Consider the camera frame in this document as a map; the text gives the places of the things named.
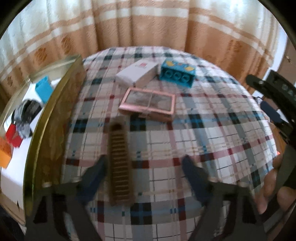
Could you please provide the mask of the person's right hand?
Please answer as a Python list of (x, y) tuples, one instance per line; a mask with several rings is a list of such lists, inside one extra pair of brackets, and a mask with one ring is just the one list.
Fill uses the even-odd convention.
[[(276, 156), (273, 159), (273, 169), (267, 173), (264, 178), (264, 184), (259, 193), (255, 196), (255, 203), (259, 214), (263, 214), (271, 196), (274, 193), (278, 170), (282, 163), (283, 154)], [(295, 201), (295, 190), (289, 187), (282, 186), (277, 193), (277, 202), (283, 211), (287, 211)]]

